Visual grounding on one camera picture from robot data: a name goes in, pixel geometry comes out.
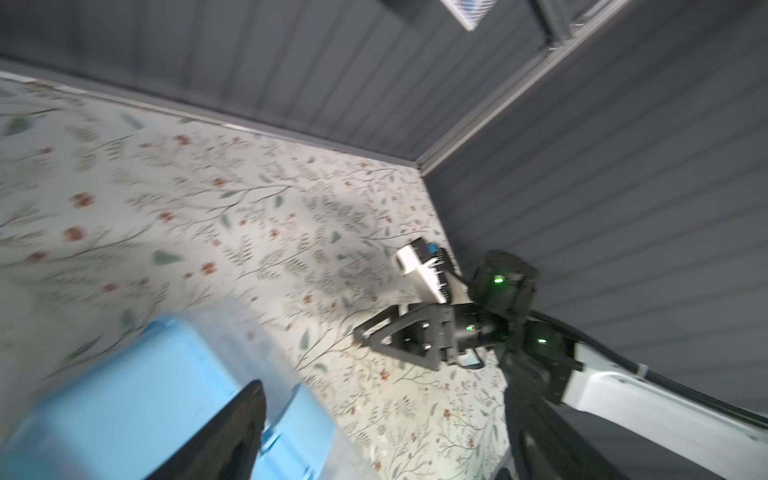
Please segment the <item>table surface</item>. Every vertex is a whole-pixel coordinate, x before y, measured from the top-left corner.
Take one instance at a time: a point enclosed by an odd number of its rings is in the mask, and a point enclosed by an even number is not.
[[[382,478],[489,477],[498,369],[351,341],[414,300],[394,250],[445,244],[417,170],[36,83],[0,83],[0,113],[0,439],[159,313],[234,295]]]

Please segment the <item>blue plastic bin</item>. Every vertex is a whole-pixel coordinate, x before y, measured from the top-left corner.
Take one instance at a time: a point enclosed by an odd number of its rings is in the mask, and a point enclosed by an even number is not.
[[[236,300],[156,319],[41,400],[0,449],[0,478],[141,480],[253,379],[267,411],[252,478],[377,478]]]

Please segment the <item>red flower print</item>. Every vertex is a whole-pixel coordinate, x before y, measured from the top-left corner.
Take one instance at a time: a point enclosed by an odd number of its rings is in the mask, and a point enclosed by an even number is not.
[[[75,208],[88,207],[94,204],[94,196],[90,194],[77,194],[69,197],[69,201],[72,202],[72,206]]]
[[[64,240],[68,242],[76,242],[85,238],[85,230],[82,227],[69,227],[63,233]]]
[[[43,260],[48,256],[48,252],[34,252],[29,257],[27,257],[28,262],[39,262],[40,260]]]
[[[179,146],[181,147],[192,143],[192,139],[189,138],[187,135],[175,135],[174,140],[179,142]]]
[[[211,275],[212,273],[216,273],[216,262],[203,263],[200,271],[203,272],[203,275]]]

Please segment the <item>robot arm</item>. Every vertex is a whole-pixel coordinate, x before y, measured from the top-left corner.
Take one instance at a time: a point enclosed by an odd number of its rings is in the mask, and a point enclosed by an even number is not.
[[[435,268],[440,262],[414,243],[399,250],[396,265],[428,303],[407,312],[388,308],[358,326],[355,340],[434,370],[441,362],[457,363],[466,350],[492,348],[510,385],[508,431],[515,464],[528,466],[527,472],[518,467],[522,479],[542,476],[533,473],[541,465],[531,460],[536,455],[554,458],[550,463],[560,470],[553,478],[624,477],[549,407],[560,403],[621,425],[723,478],[766,477],[765,417],[679,385],[531,311],[538,273],[509,253],[488,252],[466,285],[472,302],[450,305],[456,288],[451,295],[445,285],[459,277],[445,261],[447,267]],[[367,334],[385,320],[388,325]]]

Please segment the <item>gray wall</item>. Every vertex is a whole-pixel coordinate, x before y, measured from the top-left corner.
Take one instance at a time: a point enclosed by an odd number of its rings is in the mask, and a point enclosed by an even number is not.
[[[415,160],[533,57],[524,0],[7,0],[0,55]]]
[[[513,104],[426,178],[462,269],[518,254],[535,308],[768,412],[767,25],[644,2]]]

